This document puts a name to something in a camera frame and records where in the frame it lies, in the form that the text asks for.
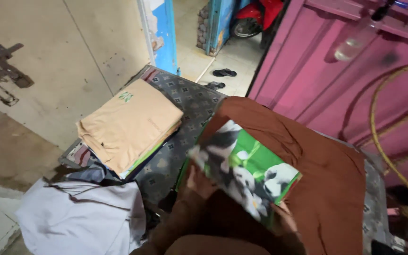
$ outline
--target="yellow cable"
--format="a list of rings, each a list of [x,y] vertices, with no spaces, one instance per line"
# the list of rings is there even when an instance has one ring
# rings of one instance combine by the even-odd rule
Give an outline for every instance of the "yellow cable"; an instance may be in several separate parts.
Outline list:
[[[372,100],[371,100],[371,106],[370,106],[370,127],[371,127],[371,133],[373,135],[373,141],[374,145],[378,149],[378,152],[382,156],[383,160],[385,160],[385,163],[387,163],[388,167],[393,170],[399,177],[399,179],[405,184],[405,186],[408,188],[408,181],[407,179],[396,169],[396,166],[391,162],[387,154],[383,151],[382,146],[380,145],[378,141],[378,134],[375,128],[375,107],[376,107],[376,102],[378,98],[378,93],[382,88],[388,84],[389,82],[393,81],[397,76],[400,74],[407,72],[408,71],[408,66],[403,67],[402,69],[394,72],[388,78],[386,78],[379,86],[377,86],[376,90],[374,91]],[[404,215],[408,218],[408,210],[407,208],[402,208],[401,210]]]

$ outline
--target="slipper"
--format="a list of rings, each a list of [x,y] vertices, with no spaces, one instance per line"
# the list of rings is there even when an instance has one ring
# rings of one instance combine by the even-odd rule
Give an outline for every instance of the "slipper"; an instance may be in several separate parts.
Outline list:
[[[222,70],[215,70],[212,72],[212,74],[216,77],[223,77],[223,76],[230,76],[234,77],[237,75],[236,72],[229,70],[228,68],[222,69]]]
[[[205,87],[207,87],[209,89],[213,89],[213,90],[219,90],[219,89],[222,89],[222,88],[226,87],[226,84],[224,84],[222,82],[211,82],[211,83],[205,85]]]

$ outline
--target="pink metal door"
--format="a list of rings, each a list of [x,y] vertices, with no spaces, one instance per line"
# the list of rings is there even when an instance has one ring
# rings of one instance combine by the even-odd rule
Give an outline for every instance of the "pink metal door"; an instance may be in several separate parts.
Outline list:
[[[408,64],[408,10],[395,6],[382,31],[349,62],[334,58],[369,0],[292,0],[249,93],[251,99],[309,128],[362,145],[369,138],[373,91],[385,74]],[[408,113],[408,73],[379,95],[378,130]],[[408,121],[380,136],[392,159],[408,156]],[[370,142],[362,148],[377,152]],[[399,165],[408,178],[408,160]],[[388,186],[400,184],[390,174]]]

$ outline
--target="motorcycle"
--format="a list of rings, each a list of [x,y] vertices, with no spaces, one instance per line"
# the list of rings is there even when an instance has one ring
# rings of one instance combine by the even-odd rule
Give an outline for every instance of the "motorcycle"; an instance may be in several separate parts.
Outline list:
[[[266,31],[278,13],[283,9],[281,0],[259,0],[240,9],[231,27],[231,35],[236,38],[250,38]]]

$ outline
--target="person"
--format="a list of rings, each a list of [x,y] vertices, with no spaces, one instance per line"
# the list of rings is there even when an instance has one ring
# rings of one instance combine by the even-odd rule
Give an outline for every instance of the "person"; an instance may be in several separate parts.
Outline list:
[[[192,165],[169,217],[130,254],[306,254],[286,204],[271,206],[275,211],[272,231]]]

